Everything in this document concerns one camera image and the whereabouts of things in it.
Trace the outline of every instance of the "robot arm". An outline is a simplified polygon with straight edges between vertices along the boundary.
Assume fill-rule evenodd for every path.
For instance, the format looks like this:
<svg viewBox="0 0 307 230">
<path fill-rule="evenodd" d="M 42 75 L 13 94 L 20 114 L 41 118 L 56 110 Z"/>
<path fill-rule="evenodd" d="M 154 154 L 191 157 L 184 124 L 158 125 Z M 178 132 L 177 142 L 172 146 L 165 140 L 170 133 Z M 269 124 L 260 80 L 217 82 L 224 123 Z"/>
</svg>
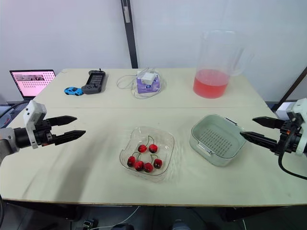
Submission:
<svg viewBox="0 0 307 230">
<path fill-rule="evenodd" d="M 286 173 L 305 179 L 307 177 L 293 173 L 283 166 L 283 154 L 295 152 L 296 155 L 307 155 L 307 99 L 300 99 L 287 108 L 289 120 L 283 121 L 271 117 L 256 117 L 253 121 L 268 128 L 280 129 L 280 140 L 265 137 L 255 132 L 240 132 L 249 142 L 268 148 L 278 156 L 279 167 Z"/>
<path fill-rule="evenodd" d="M 85 131 L 74 130 L 63 135 L 51 134 L 52 126 L 62 126 L 76 120 L 73 116 L 58 116 L 44 120 L 47 111 L 43 104 L 30 101 L 24 112 L 25 128 L 0 129 L 0 164 L 5 156 L 16 153 L 19 149 L 39 145 L 63 144 L 81 137 Z"/>
</svg>

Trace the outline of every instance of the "basket handle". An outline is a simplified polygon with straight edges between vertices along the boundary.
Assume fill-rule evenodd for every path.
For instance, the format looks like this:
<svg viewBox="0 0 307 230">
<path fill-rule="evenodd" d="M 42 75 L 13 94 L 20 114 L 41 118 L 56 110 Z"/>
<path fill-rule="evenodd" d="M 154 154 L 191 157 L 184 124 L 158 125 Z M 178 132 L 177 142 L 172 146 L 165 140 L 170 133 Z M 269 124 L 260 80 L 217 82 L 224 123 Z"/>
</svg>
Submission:
<svg viewBox="0 0 307 230">
<path fill-rule="evenodd" d="M 203 145 L 202 143 L 199 143 L 198 142 L 198 146 L 197 146 L 199 149 L 201 149 L 201 150 L 205 150 L 205 154 L 206 155 L 208 155 L 208 157 L 210 157 L 211 156 L 211 153 L 212 153 L 212 151 L 210 150 L 210 149 L 208 149 L 205 145 Z"/>
<path fill-rule="evenodd" d="M 234 123 L 234 124 L 235 124 L 235 126 L 237 126 L 237 125 L 238 125 L 236 122 L 234 122 L 234 121 L 230 120 L 230 119 L 229 119 L 229 118 L 227 118 L 227 117 L 225 117 L 225 119 L 226 119 L 226 120 L 228 120 L 228 121 L 230 121 L 230 122 L 232 122 L 232 123 Z"/>
</svg>

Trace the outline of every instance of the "perforated basket bottom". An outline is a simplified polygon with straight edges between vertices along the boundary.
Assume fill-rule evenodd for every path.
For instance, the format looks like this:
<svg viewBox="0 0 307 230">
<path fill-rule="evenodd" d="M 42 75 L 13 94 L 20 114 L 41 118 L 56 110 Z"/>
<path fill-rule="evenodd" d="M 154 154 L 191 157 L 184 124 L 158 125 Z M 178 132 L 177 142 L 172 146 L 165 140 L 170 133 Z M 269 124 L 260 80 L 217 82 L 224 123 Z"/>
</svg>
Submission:
<svg viewBox="0 0 307 230">
<path fill-rule="evenodd" d="M 199 140 L 212 150 L 216 155 L 222 157 L 227 151 L 232 147 L 230 141 L 225 139 L 219 133 L 212 129 L 205 129 L 203 134 L 201 134 Z"/>
</svg>

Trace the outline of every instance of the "black pole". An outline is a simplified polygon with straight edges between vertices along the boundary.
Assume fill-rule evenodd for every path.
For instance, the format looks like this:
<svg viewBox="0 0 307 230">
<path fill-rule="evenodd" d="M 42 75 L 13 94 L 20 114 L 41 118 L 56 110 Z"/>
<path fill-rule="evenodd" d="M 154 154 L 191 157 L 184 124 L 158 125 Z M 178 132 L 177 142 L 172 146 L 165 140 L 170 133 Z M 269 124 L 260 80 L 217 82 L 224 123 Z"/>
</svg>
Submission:
<svg viewBox="0 0 307 230">
<path fill-rule="evenodd" d="M 299 77 L 295 80 L 293 85 L 290 87 L 290 89 L 285 93 L 283 98 L 272 107 L 272 111 L 278 110 L 278 108 L 287 100 L 287 98 L 292 94 L 292 92 L 296 89 L 296 87 L 299 85 L 299 83 L 304 79 L 304 77 L 307 75 L 307 67 L 303 70 L 303 72 L 299 75 Z"/>
<path fill-rule="evenodd" d="M 124 24 L 125 24 L 125 29 L 126 29 L 127 41 L 128 41 L 131 66 L 133 69 L 137 69 L 138 59 L 136 56 L 136 47 L 135 47 L 135 40 L 134 40 L 130 0 L 121 0 L 121 9 L 123 11 L 123 16 L 124 16 Z"/>
</svg>

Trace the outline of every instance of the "white cable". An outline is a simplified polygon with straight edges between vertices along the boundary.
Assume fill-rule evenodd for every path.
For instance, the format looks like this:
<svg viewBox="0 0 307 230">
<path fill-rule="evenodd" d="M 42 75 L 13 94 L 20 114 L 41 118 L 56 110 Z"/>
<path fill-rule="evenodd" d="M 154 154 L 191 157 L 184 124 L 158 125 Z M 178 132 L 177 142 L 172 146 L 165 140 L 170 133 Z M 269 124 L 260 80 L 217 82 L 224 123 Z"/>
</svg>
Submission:
<svg viewBox="0 0 307 230">
<path fill-rule="evenodd" d="M 242 221 L 243 221 L 243 224 L 244 224 L 244 229 L 247 230 L 244 219 L 242 219 Z"/>
<path fill-rule="evenodd" d="M 147 70 L 149 70 L 149 68 L 145 68 L 145 69 L 143 69 L 140 73 L 138 73 L 138 74 L 133 74 L 133 75 L 131 75 L 131 76 L 137 77 L 139 74 L 141 74 L 141 73 L 143 73 L 144 71 L 147 71 Z M 121 79 L 123 79 L 124 77 L 127 77 L 127 76 L 129 76 L 129 75 L 124 75 L 124 76 L 120 77 L 120 78 L 117 80 L 117 82 L 116 82 L 117 87 L 120 88 L 121 90 L 130 89 L 130 88 L 132 87 L 132 83 L 133 83 L 133 81 L 135 80 L 135 78 L 133 78 L 133 80 L 130 81 L 130 83 L 129 83 L 128 85 L 126 85 L 126 86 L 124 86 L 124 87 L 120 87 L 120 86 L 119 86 L 119 85 L 120 85 L 120 82 L 119 82 L 119 81 L 120 81 Z"/>
<path fill-rule="evenodd" d="M 124 77 L 127 77 L 129 75 L 124 75 L 122 77 L 120 77 L 118 80 L 117 80 L 117 87 L 124 90 L 124 89 L 130 89 L 131 91 L 131 94 L 132 96 L 134 96 L 135 98 L 137 99 L 147 99 L 147 98 L 150 98 L 150 97 L 153 97 L 155 95 L 157 95 L 162 88 L 165 87 L 165 83 L 163 81 L 163 79 L 161 78 L 160 76 L 160 73 L 158 73 L 157 71 L 155 71 L 154 69 L 151 69 L 149 72 L 150 73 L 156 73 L 157 74 L 157 77 L 158 77 L 158 80 L 159 80 L 159 89 L 156 91 L 156 92 L 147 92 L 147 93 L 138 93 L 138 85 L 137 85 L 137 78 L 141 75 L 141 74 L 144 74 L 146 73 L 147 71 L 149 70 L 149 68 L 145 68 L 143 69 L 141 72 L 135 74 L 135 75 L 130 75 L 130 76 L 133 76 L 133 79 L 132 81 L 130 81 L 126 86 L 123 86 L 121 87 L 121 83 L 123 81 L 121 81 Z"/>
<path fill-rule="evenodd" d="M 95 230 L 95 229 L 103 229 L 103 228 L 111 228 L 111 227 L 114 227 L 115 225 L 118 225 L 118 224 L 122 224 L 122 223 L 125 223 L 130 217 L 133 216 L 133 214 L 139 209 L 140 206 L 138 206 L 134 212 L 132 212 L 132 214 L 130 216 L 128 216 L 125 220 L 121 221 L 120 223 L 117 223 L 117 224 L 114 224 L 114 225 L 110 225 L 110 226 L 101 226 L 101 227 L 97 227 L 97 228 L 93 228 L 91 230 Z"/>
</svg>

